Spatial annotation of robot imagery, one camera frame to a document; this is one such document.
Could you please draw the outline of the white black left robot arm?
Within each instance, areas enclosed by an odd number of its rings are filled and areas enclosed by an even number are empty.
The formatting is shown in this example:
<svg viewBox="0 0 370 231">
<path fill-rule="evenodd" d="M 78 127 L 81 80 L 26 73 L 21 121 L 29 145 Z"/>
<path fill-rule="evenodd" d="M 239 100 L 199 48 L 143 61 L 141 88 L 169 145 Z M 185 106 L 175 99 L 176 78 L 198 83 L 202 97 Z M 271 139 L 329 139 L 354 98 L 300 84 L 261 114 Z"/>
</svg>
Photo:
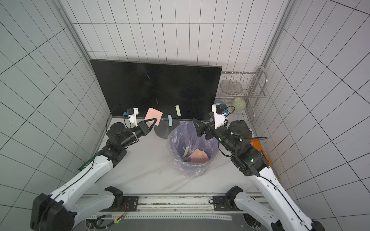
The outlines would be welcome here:
<svg viewBox="0 0 370 231">
<path fill-rule="evenodd" d="M 113 186 L 96 196 L 82 199 L 83 194 L 101 177 L 111 171 L 127 154 L 127 148 L 148 135 L 156 118 L 127 128 L 117 122 L 107 131 L 106 145 L 94 160 L 66 184 L 49 195 L 41 193 L 32 204 L 30 227 L 34 231 L 71 231 L 81 221 L 101 210 L 120 211 L 125 208 L 123 192 Z"/>
</svg>

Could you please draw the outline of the yellow-green sticky flag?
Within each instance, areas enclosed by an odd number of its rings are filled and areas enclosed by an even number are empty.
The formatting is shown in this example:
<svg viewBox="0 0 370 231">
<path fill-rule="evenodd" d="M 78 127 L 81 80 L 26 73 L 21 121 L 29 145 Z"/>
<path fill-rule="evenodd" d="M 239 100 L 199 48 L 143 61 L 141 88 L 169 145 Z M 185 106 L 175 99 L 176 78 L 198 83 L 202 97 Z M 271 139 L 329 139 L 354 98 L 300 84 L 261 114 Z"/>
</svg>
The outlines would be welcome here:
<svg viewBox="0 0 370 231">
<path fill-rule="evenodd" d="M 179 107 L 179 105 L 176 105 L 176 106 L 175 106 L 175 108 L 176 108 L 177 116 L 178 116 L 178 117 L 180 117 L 180 116 L 181 116 L 181 112 L 180 112 L 180 107 Z"/>
</svg>

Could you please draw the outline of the green narrow sticky flag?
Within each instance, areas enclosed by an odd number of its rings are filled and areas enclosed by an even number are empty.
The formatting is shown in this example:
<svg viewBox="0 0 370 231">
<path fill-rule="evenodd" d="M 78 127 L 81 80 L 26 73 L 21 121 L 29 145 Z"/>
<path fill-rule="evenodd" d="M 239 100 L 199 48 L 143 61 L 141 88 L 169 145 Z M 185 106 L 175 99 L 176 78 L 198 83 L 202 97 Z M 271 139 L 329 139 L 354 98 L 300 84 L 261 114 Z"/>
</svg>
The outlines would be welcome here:
<svg viewBox="0 0 370 231">
<path fill-rule="evenodd" d="M 184 154 L 182 155 L 182 158 L 187 157 L 188 152 L 189 152 L 189 147 L 187 146 L 187 147 L 185 148 Z"/>
</svg>

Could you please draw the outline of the pink sticky note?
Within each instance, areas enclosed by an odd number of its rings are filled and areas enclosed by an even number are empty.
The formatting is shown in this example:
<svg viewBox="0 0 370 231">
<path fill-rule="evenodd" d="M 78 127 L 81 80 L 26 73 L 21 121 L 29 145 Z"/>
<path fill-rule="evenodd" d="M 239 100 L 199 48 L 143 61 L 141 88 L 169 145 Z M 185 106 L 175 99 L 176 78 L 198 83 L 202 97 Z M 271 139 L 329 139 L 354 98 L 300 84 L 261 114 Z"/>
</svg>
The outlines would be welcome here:
<svg viewBox="0 0 370 231">
<path fill-rule="evenodd" d="M 209 161 L 208 155 L 199 149 L 196 149 L 189 157 L 191 163 L 202 164 Z"/>
<path fill-rule="evenodd" d="M 160 124 L 162 115 L 163 113 L 161 111 L 158 111 L 154 108 L 149 108 L 145 116 L 145 120 L 156 118 L 157 122 L 155 123 L 155 125 L 158 126 Z"/>
</svg>

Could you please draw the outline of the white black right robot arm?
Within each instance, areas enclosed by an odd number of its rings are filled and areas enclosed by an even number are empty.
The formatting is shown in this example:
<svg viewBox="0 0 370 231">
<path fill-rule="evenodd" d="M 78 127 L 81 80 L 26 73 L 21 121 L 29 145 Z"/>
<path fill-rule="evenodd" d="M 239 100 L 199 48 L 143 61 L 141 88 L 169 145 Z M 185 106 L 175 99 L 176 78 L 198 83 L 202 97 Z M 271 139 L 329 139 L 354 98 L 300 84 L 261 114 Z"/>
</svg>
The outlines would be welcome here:
<svg viewBox="0 0 370 231">
<path fill-rule="evenodd" d="M 323 231 L 324 226 L 310 219 L 291 199 L 277 180 L 267 158 L 251 144 L 252 132 L 243 120 L 235 120 L 225 126 L 225 117 L 215 114 L 214 120 L 204 123 L 193 119 L 197 136 L 209 140 L 215 138 L 231 153 L 234 166 L 258 187 L 271 208 L 248 196 L 234 186 L 226 196 L 234 205 L 252 216 L 269 231 Z"/>
</svg>

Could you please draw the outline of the blue sticky flag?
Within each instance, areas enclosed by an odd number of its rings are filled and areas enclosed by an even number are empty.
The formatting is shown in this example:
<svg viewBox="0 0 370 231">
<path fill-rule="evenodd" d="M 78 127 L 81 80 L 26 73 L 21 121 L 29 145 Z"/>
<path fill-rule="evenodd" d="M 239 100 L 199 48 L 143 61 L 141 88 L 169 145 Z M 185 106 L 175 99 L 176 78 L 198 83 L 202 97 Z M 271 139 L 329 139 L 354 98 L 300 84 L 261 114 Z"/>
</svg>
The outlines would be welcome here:
<svg viewBox="0 0 370 231">
<path fill-rule="evenodd" d="M 169 127 L 172 127 L 173 124 L 172 124 L 172 116 L 171 115 L 168 115 L 168 123 L 169 123 Z"/>
</svg>

